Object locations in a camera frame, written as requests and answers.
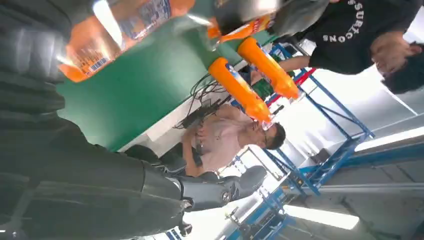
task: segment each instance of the printed text on t-shirt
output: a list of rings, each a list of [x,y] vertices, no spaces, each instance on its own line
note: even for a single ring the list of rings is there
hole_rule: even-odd
[[[353,6],[356,10],[355,22],[344,35],[322,35],[324,42],[344,43],[346,40],[352,39],[355,34],[360,33],[360,28],[364,24],[364,6],[362,3],[357,2],[356,0],[349,0],[347,1],[347,4]]]

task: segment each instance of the glasses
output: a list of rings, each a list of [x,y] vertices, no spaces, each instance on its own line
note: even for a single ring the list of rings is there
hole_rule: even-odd
[[[268,146],[267,131],[265,131],[263,128],[261,129],[262,129],[263,136],[265,137],[265,146]]]

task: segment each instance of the hand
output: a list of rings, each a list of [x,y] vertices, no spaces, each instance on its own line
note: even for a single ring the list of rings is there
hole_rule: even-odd
[[[250,72],[250,83],[251,85],[254,85],[255,83],[259,82],[261,79],[264,78],[264,75],[261,72],[252,70]]]
[[[200,141],[205,141],[208,135],[208,128],[205,126],[200,127],[196,132],[196,136]]]
[[[184,135],[182,136],[182,142],[191,143],[192,139],[196,135],[196,129],[195,128],[188,128],[185,130]]]

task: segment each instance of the black t-shirt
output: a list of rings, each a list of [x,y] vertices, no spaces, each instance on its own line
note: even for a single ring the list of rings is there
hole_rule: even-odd
[[[370,47],[383,33],[406,31],[423,0],[340,0],[305,32],[316,43],[309,67],[358,74],[373,62]]]

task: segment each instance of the orange bottle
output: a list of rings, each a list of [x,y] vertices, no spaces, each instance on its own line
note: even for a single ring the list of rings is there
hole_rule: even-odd
[[[248,116],[259,122],[271,122],[271,112],[265,102],[225,58],[215,60],[209,73],[241,104]]]
[[[101,17],[90,16],[72,29],[60,70],[74,82],[88,79],[168,19],[188,13],[195,1],[120,0],[110,8],[106,6],[100,12],[111,12],[107,20],[118,26],[122,41],[112,38],[104,26],[107,21],[102,24]]]
[[[299,97],[299,89],[293,79],[267,52],[263,51],[253,37],[244,40],[237,52],[270,79],[270,84],[276,93],[286,98],[297,99]]]
[[[275,13],[261,16],[224,36],[221,36],[221,32],[218,28],[218,23],[216,23],[216,20],[212,20],[213,24],[207,30],[207,36],[210,39],[218,38],[219,43],[224,43],[235,39],[244,39],[272,26],[274,24],[274,18]]]

